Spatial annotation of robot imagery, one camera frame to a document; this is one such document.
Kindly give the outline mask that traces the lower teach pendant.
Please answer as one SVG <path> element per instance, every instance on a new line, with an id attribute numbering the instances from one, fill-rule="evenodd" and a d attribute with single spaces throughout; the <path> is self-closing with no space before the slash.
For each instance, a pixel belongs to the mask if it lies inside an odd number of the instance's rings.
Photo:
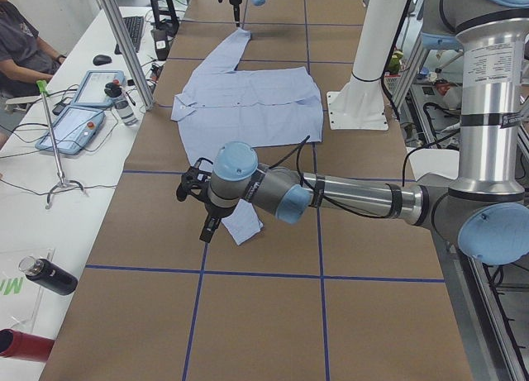
<path id="1" fill-rule="evenodd" d="M 53 122 L 57 149 L 64 155 L 76 155 L 97 135 L 104 122 L 100 109 L 67 106 Z"/>

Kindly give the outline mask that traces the clear water bottle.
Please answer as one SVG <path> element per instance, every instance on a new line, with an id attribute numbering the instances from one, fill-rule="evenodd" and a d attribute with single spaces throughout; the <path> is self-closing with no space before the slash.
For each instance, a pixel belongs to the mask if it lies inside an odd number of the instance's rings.
<path id="1" fill-rule="evenodd" d="M 117 110 L 118 115 L 126 126 L 135 125 L 138 120 L 128 102 L 125 95 L 123 94 L 122 87 L 114 82 L 108 84 L 109 94 L 108 96 L 113 100 L 114 107 Z"/>

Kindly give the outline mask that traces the teach pendant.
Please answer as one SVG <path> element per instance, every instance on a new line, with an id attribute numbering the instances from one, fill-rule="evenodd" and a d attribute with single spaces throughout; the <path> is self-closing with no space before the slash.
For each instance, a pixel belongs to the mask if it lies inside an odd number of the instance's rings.
<path id="1" fill-rule="evenodd" d="M 125 74 L 122 70 L 89 70 L 70 104 L 101 109 L 110 107 L 112 100 L 105 94 L 104 89 L 106 84 L 114 79 L 122 83 L 125 79 Z"/>
<path id="2" fill-rule="evenodd" d="M 57 149 L 64 155 L 76 155 L 97 135 L 104 122 L 100 109 L 67 106 L 53 122 Z"/>

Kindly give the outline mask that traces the red bottle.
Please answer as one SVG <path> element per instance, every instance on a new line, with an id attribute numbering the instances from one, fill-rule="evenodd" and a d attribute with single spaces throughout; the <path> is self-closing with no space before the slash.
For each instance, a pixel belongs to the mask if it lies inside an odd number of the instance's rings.
<path id="1" fill-rule="evenodd" d="M 15 360 L 45 363 L 55 341 L 13 329 L 1 330 L 1 356 Z"/>

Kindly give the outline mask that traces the black computer mouse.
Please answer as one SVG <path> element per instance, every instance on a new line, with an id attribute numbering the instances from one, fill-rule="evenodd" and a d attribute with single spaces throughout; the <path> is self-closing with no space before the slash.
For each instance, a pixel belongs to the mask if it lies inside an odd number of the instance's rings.
<path id="1" fill-rule="evenodd" d="M 111 62 L 112 62 L 112 57 L 109 55 L 95 55 L 93 57 L 93 64 L 95 66 L 110 64 Z"/>

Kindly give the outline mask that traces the metal stand with green tip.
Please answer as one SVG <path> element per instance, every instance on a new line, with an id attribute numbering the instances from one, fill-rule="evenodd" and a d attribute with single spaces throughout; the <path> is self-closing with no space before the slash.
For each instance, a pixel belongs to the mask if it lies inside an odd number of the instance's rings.
<path id="1" fill-rule="evenodd" d="M 65 177 L 65 173 L 64 173 L 61 158 L 60 158 L 59 149 L 57 146 L 57 141 L 55 138 L 53 122 L 51 120 L 51 111 L 50 111 L 50 107 L 49 107 L 48 100 L 47 100 L 47 98 L 49 97 L 49 94 L 47 93 L 47 90 L 46 90 L 46 81 L 37 80 L 36 85 L 39 89 L 41 100 L 44 106 L 45 119 L 46 119 L 47 126 L 48 126 L 50 143 L 51 143 L 51 147 L 52 147 L 54 158 L 55 158 L 56 174 L 59 179 L 58 183 L 53 188 L 51 188 L 49 192 L 46 194 L 45 209 L 50 210 L 52 206 L 52 203 L 51 203 L 52 196 L 54 194 L 63 192 L 64 190 L 67 190 L 67 189 L 76 189 L 76 188 L 79 188 L 82 193 L 85 193 L 86 188 L 79 181 L 68 180 Z"/>

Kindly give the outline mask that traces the light blue striped shirt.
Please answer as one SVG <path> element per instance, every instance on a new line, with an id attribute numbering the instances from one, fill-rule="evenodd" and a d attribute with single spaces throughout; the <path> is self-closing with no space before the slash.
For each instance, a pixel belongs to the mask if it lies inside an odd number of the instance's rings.
<path id="1" fill-rule="evenodd" d="M 200 166 L 212 173 L 207 203 L 236 207 L 221 220 L 236 243 L 259 232 L 257 207 L 293 224 L 312 201 L 297 173 L 259 162 L 256 148 L 318 142 L 323 124 L 320 91 L 305 68 L 237 70 L 250 38 L 238 28 L 224 39 L 175 96 L 171 115 L 190 166 L 213 162 Z"/>

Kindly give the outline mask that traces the upper teach pendant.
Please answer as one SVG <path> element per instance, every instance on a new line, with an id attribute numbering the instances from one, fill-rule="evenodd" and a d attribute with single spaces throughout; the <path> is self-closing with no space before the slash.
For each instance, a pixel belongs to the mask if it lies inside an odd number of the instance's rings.
<path id="1" fill-rule="evenodd" d="M 101 109 L 110 107 L 112 100 L 105 94 L 104 89 L 106 84 L 114 79 L 122 83 L 125 79 L 125 74 L 122 70 L 89 70 L 70 104 Z"/>

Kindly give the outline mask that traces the black thermos bottle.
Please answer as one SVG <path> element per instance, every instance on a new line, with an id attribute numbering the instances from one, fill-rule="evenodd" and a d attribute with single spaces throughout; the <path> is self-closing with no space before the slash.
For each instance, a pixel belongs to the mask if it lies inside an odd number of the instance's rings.
<path id="1" fill-rule="evenodd" d="M 78 284 L 72 274 L 44 258 L 27 256 L 20 261 L 18 268 L 28 280 L 62 296 L 73 293 Z"/>

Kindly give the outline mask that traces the black keyboard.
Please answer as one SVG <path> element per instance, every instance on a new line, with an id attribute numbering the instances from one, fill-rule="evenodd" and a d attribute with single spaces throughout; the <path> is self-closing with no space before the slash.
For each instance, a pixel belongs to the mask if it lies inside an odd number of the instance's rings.
<path id="1" fill-rule="evenodd" d="M 145 19 L 141 16 L 124 17 L 125 27 L 131 38 L 135 52 L 138 53 L 141 47 L 141 40 L 143 37 Z"/>

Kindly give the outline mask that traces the aluminium frame post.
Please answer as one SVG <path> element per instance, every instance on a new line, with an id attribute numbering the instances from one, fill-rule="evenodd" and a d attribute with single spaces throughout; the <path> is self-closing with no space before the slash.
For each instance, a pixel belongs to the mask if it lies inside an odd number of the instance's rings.
<path id="1" fill-rule="evenodd" d="M 136 84 L 136 90 L 140 94 L 141 101 L 146 111 L 154 106 L 154 97 L 147 84 L 147 80 L 141 68 L 141 63 L 136 55 L 136 49 L 132 43 L 126 25 L 123 21 L 121 11 L 116 0 L 99 0 L 105 12 L 112 33 L 122 52 L 129 73 Z"/>

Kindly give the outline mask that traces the seated person in grey shirt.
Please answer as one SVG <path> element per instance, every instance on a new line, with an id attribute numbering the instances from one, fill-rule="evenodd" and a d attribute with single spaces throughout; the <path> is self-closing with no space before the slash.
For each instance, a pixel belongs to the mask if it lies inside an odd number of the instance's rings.
<path id="1" fill-rule="evenodd" d="M 8 0 L 1 0 L 1 91 L 13 97 L 39 93 L 66 56 L 40 38 L 39 31 Z"/>

